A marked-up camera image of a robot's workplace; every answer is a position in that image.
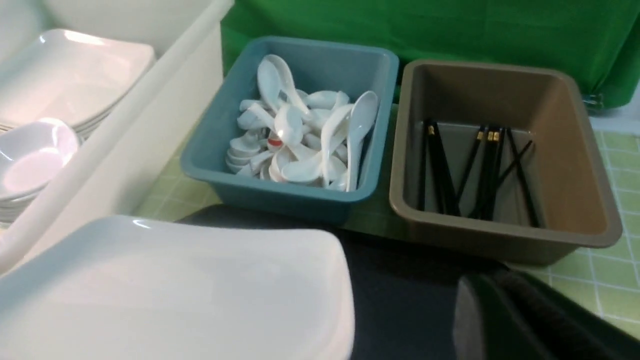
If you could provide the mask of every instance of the white plastic container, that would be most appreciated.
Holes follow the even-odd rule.
[[[129,214],[140,203],[222,83],[220,20],[232,5],[233,0],[0,1],[0,61],[49,28],[150,44],[159,57],[0,236],[0,274],[85,223]]]

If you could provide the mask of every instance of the green tablecloth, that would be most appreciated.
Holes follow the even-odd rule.
[[[237,0],[223,24],[228,69],[265,35],[390,49],[417,58],[561,70],[605,107],[627,103],[640,78],[640,0]]]

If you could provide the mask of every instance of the stack of plates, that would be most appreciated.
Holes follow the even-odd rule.
[[[86,138],[154,62],[149,45],[46,31],[0,63],[0,130],[59,119]]]
[[[0,135],[0,222],[12,223],[80,147],[73,129],[56,119]]]

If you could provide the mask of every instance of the white square plate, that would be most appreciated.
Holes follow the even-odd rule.
[[[339,241],[133,217],[85,225],[0,278],[0,359],[348,359]]]

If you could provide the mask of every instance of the chopstick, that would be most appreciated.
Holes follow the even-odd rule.
[[[533,204],[533,198],[531,197],[531,192],[529,191],[529,185],[527,184],[527,177],[524,174],[524,169],[522,168],[522,163],[517,158],[518,156],[518,148],[516,145],[516,141],[513,138],[513,132],[511,129],[507,129],[507,136],[509,136],[509,144],[511,146],[511,154],[515,158],[516,163],[516,174],[518,175],[518,179],[520,180],[520,186],[522,187],[522,191],[524,192],[524,201],[527,206],[527,214],[529,216],[529,225],[532,227],[540,227],[540,221],[538,220],[538,216],[536,214],[536,207]]]
[[[432,126],[431,119],[425,122],[424,126],[427,136],[425,136],[425,141],[429,148],[429,163],[431,164],[431,178],[433,180],[433,192],[436,198],[436,205],[438,208],[438,213],[445,213],[445,206],[443,201],[443,193],[442,193],[442,179],[440,172],[440,161],[437,156],[437,150],[435,146],[435,129]]]
[[[480,168],[480,177],[478,178],[478,187],[476,190],[476,207],[480,206],[480,203],[485,200],[487,194],[491,191],[492,179],[493,179],[493,166],[495,165],[495,142],[493,136],[496,128],[490,126],[488,128],[486,142],[483,151],[483,160]],[[485,218],[484,208],[483,211],[476,214],[479,218]]]
[[[453,188],[453,180],[451,178],[449,163],[447,162],[447,155],[444,151],[444,145],[442,144],[440,129],[438,128],[438,123],[435,121],[432,123],[432,126],[435,133],[435,147],[438,151],[436,155],[440,158],[440,169],[444,176],[444,178],[440,178],[440,186],[444,195],[444,202],[446,206],[445,213],[458,217],[461,215],[460,208],[458,207],[458,201],[456,200],[456,191]]]
[[[522,148],[522,150],[517,154],[517,156],[511,162],[511,164],[509,164],[507,169],[505,169],[505,171],[502,172],[502,174],[498,178],[498,181],[495,183],[495,188],[492,191],[493,193],[489,193],[489,194],[485,195],[483,199],[481,199],[479,202],[476,202],[476,206],[471,211],[471,213],[469,214],[468,217],[477,218],[477,216],[480,214],[480,212],[488,204],[488,201],[490,200],[490,197],[491,196],[495,196],[495,192],[497,192],[497,190],[500,187],[500,185],[502,185],[502,183],[507,178],[507,176],[509,176],[511,171],[513,171],[513,169],[517,166],[518,162],[522,159],[522,157],[527,152],[527,150],[529,150],[529,148],[531,147],[532,144],[533,144],[532,140],[529,140],[529,142],[527,142],[527,145],[525,145],[524,148]]]
[[[460,181],[460,186],[458,187],[458,194],[456,196],[456,202],[459,204],[462,199],[462,194],[465,192],[465,187],[467,185],[467,181],[469,180],[469,175],[471,174],[471,170],[474,167],[474,162],[476,161],[476,156],[478,153],[478,149],[480,148],[480,144],[484,139],[484,130],[485,126],[482,125],[478,129],[478,134],[476,135],[476,139],[474,140],[474,144],[471,147],[471,152],[467,158],[467,164],[465,165],[465,171],[462,174],[462,180]]]
[[[502,165],[502,150],[504,149],[504,132],[505,132],[505,129],[502,128],[499,131],[496,131],[493,133],[493,141],[494,142],[497,141],[498,149],[494,154],[495,164],[491,172],[492,178],[491,178],[490,192],[492,192],[493,195],[491,196],[489,200],[489,204],[486,207],[485,220],[491,220],[491,221],[493,220],[493,211],[495,209],[495,197],[498,194],[498,187],[499,187],[497,182],[498,182],[498,176],[500,174],[500,166]]]

